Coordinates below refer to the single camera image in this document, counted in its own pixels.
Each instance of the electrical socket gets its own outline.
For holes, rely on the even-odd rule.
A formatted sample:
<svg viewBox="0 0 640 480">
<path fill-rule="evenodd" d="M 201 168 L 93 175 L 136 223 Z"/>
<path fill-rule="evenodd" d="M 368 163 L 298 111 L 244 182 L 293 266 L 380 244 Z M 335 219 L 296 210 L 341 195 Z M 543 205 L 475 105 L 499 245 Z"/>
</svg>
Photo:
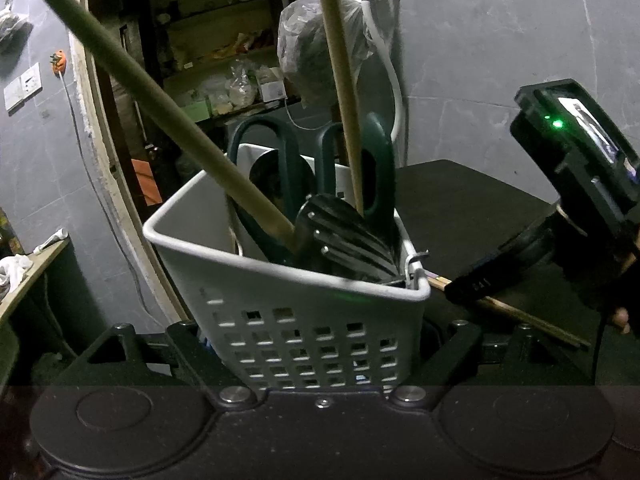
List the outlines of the electrical socket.
<svg viewBox="0 0 640 480">
<path fill-rule="evenodd" d="M 23 99 L 26 99 L 42 88 L 39 63 L 36 63 L 32 67 L 30 67 L 30 69 L 26 70 L 20 76 L 20 84 L 22 85 Z"/>
</svg>

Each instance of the door frame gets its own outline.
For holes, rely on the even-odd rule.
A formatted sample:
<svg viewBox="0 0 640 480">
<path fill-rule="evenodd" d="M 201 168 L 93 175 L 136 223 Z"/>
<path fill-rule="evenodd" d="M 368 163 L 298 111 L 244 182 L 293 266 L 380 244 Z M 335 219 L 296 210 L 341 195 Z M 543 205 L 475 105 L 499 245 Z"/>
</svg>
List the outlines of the door frame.
<svg viewBox="0 0 640 480">
<path fill-rule="evenodd" d="M 88 8 L 88 0 L 79 0 Z M 78 101 L 85 133 L 94 144 L 97 173 L 113 205 L 116 225 L 120 229 L 151 294 L 167 318 L 168 324 L 188 319 L 178 295 L 160 264 L 153 247 L 142 235 L 142 222 L 129 187 L 118 163 L 107 116 L 105 114 L 94 57 L 69 33 L 71 63 L 78 86 Z"/>
</svg>

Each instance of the dark green scissors handle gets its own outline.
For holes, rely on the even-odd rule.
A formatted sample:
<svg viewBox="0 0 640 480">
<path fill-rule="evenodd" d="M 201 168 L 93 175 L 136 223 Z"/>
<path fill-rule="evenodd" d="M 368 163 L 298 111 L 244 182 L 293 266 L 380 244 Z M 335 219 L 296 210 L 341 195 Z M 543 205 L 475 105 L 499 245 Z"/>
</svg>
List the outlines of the dark green scissors handle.
<svg viewBox="0 0 640 480">
<path fill-rule="evenodd" d="M 316 137 L 315 166 L 318 193 L 335 195 L 334 140 L 342 131 L 333 123 Z M 376 113 L 362 124 L 362 187 L 364 218 L 385 242 L 392 241 L 396 205 L 396 165 L 388 130 Z"/>
<path fill-rule="evenodd" d="M 300 157 L 298 140 L 285 123 L 265 116 L 251 117 L 242 121 L 231 135 L 226 156 L 234 164 L 238 163 L 238 148 L 242 142 L 242 136 L 254 125 L 267 127 L 273 131 L 278 139 L 278 173 L 284 202 L 283 213 L 289 220 L 295 222 L 298 211 L 305 202 L 306 192 L 302 172 L 306 168 L 302 167 L 305 161 Z M 289 265 L 292 254 L 283 245 L 265 233 L 258 225 L 258 222 L 238 206 L 236 202 L 232 201 L 232 203 L 242 225 L 254 239 L 264 256 L 272 263 Z"/>
</svg>

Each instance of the orange object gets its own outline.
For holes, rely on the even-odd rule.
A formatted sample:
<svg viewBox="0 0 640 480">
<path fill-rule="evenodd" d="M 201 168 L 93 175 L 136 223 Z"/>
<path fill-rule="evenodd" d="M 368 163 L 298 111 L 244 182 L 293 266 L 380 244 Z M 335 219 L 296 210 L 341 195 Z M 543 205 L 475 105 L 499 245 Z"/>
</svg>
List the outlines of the orange object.
<svg viewBox="0 0 640 480">
<path fill-rule="evenodd" d="M 140 189 L 145 196 L 145 202 L 147 205 L 161 204 L 162 197 L 156 186 L 156 181 L 151 173 L 151 166 L 144 160 L 131 159 L 133 163 L 133 169 L 136 172 L 136 177 L 140 183 Z"/>
<path fill-rule="evenodd" d="M 66 56 L 62 50 L 58 50 L 51 54 L 51 68 L 55 75 L 65 74 L 66 70 Z"/>
</svg>

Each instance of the wooden handle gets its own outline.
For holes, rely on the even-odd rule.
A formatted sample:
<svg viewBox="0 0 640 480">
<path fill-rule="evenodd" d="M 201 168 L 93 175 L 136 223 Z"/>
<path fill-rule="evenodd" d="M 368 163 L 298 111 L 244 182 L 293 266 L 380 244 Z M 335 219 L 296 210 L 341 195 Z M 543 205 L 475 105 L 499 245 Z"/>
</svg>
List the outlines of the wooden handle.
<svg viewBox="0 0 640 480">
<path fill-rule="evenodd" d="M 291 251 L 291 222 L 245 177 L 183 110 L 127 54 L 120 44 L 77 0 L 45 0 L 63 23 L 94 55 L 140 107 L 180 148 L 223 187 L 260 227 Z"/>
<path fill-rule="evenodd" d="M 432 278 L 431 276 L 429 276 L 428 280 L 429 284 L 432 287 L 442 291 L 444 291 L 446 285 L 449 285 L 449 283 L 451 283 L 451 280 L 448 280 L 443 276 L 438 276 L 437 278 Z M 545 321 L 544 319 L 532 316 L 531 314 L 528 314 L 527 312 L 524 312 L 519 308 L 515 308 L 514 306 L 511 306 L 510 304 L 504 303 L 500 300 L 496 300 L 495 298 L 490 298 L 487 296 L 486 298 L 482 298 L 482 300 L 479 300 L 477 303 L 484 306 L 485 308 L 497 312 L 498 314 L 504 314 L 505 316 L 508 316 L 511 319 L 515 319 L 522 323 L 529 323 L 531 326 L 539 329 L 540 331 L 552 337 L 555 337 L 560 341 L 568 343 L 569 345 L 576 348 L 580 348 L 580 346 L 585 346 L 588 348 L 589 346 L 591 346 L 590 343 L 585 339 L 579 338 L 578 336 L 567 332 L 566 330 L 562 330 L 561 328 L 549 323 L 548 321 Z"/>
<path fill-rule="evenodd" d="M 326 42 L 329 46 L 331 67 L 334 71 L 335 89 L 338 94 L 338 104 L 342 117 L 342 129 L 347 145 L 349 167 L 351 168 L 351 183 L 355 196 L 356 209 L 361 215 L 364 213 L 362 202 L 362 147 L 360 145 L 360 123 L 358 121 L 358 102 L 353 84 L 353 73 L 347 44 L 344 39 L 344 23 L 340 0 L 320 0 L 322 20 Z"/>
</svg>

